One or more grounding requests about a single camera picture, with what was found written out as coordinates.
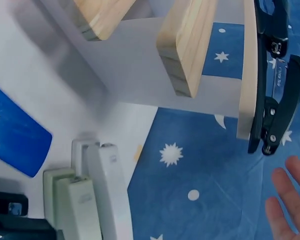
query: stapler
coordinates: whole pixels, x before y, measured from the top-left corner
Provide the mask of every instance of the stapler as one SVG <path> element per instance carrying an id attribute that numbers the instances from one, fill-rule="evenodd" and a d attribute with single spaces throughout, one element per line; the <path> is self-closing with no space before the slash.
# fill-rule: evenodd
<path id="1" fill-rule="evenodd" d="M 71 168 L 92 179 L 103 240 L 133 240 L 127 186 L 117 146 L 96 139 L 72 142 Z"/>
<path id="2" fill-rule="evenodd" d="M 102 240 L 92 180 L 70 168 L 43 173 L 44 216 L 65 240 Z"/>
<path id="3" fill-rule="evenodd" d="M 24 217 L 28 214 L 28 198 L 23 194 L 0 192 L 0 214 Z"/>
<path id="4" fill-rule="evenodd" d="M 273 0 L 273 3 L 274 11 L 272 15 L 269 15 L 263 12 L 259 0 L 254 0 L 258 76 L 248 153 L 254 153 L 262 140 L 262 153 L 266 156 L 276 152 L 300 102 L 300 56 L 291 54 L 288 62 L 282 59 L 287 54 L 289 41 L 288 2 L 287 0 Z M 277 62 L 272 96 L 266 96 L 267 52 Z"/>

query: blue fabric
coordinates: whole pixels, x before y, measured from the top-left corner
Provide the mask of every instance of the blue fabric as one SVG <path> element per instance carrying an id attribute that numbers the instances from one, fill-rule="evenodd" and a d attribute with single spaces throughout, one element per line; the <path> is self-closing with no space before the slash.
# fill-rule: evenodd
<path id="1" fill-rule="evenodd" d="M 0 90 L 0 159 L 34 177 L 51 141 L 52 135 Z"/>
<path id="2" fill-rule="evenodd" d="M 272 11 L 270 0 L 262 6 Z M 288 58 L 300 56 L 300 0 L 290 0 L 290 7 Z M 243 47 L 242 25 L 214 23 L 203 74 L 241 79 Z M 228 60 L 221 62 L 215 58 L 222 52 Z M 268 76 L 274 77 L 271 62 Z M 268 81 L 267 95 L 272 87 Z M 272 171 L 284 168 L 288 156 L 300 157 L 300 106 L 273 156 L 262 155 L 261 144 L 247 154 L 236 128 L 234 118 L 225 117 L 223 125 L 220 116 L 158 109 L 128 188 L 135 240 L 273 239 L 265 201 L 278 196 Z M 169 148 L 175 149 L 169 157 L 178 159 L 171 164 L 161 160 Z"/>

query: metal rivet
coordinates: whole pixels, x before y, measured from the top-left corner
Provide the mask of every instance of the metal rivet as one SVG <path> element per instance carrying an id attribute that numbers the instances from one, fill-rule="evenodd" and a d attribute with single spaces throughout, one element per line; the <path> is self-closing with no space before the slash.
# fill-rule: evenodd
<path id="1" fill-rule="evenodd" d="M 271 136 L 270 136 L 270 141 L 271 141 L 271 142 L 274 143 L 276 140 L 277 140 L 277 138 L 276 138 L 275 135 L 271 135 Z"/>

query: wooden board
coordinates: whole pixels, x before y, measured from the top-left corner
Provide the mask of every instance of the wooden board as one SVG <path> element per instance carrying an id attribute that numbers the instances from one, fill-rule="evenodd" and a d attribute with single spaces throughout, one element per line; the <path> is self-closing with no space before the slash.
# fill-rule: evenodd
<path id="1" fill-rule="evenodd" d="M 88 41 L 108 39 L 136 0 L 58 0 Z"/>
<path id="2" fill-rule="evenodd" d="M 179 96 L 197 94 L 217 2 L 176 0 L 163 21 L 156 47 Z"/>
<path id="3" fill-rule="evenodd" d="M 248 140 L 256 111 L 258 41 L 254 0 L 244 1 L 243 71 L 236 136 Z"/>

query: white surface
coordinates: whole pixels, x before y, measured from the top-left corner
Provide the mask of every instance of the white surface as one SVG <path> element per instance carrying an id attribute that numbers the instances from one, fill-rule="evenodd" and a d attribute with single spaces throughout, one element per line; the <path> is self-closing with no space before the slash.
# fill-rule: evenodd
<path id="1" fill-rule="evenodd" d="M 104 85 L 54 24 L 38 1 L 0 0 L 0 88 L 53 134 L 34 178 L 0 160 L 0 191 L 25 193 L 30 218 L 44 217 L 43 170 L 70 167 L 72 140 L 83 134 L 118 145 L 128 186 L 157 111 L 105 101 Z"/>
<path id="2" fill-rule="evenodd" d="M 118 148 L 115 145 L 89 145 L 86 161 L 104 239 L 133 240 L 129 197 Z"/>
<path id="3" fill-rule="evenodd" d="M 56 181 L 56 221 L 66 240 L 102 240 L 94 184 L 88 177 Z"/>
<path id="4" fill-rule="evenodd" d="M 176 96 L 156 50 L 163 18 L 122 21 L 107 41 L 87 42 L 54 0 L 41 0 L 84 59 L 120 101 L 200 113 L 239 116 L 240 79 L 202 76 L 194 99 Z M 164 15 L 171 0 L 150 0 L 155 16 Z M 243 0 L 219 0 L 215 22 L 242 24 Z"/>

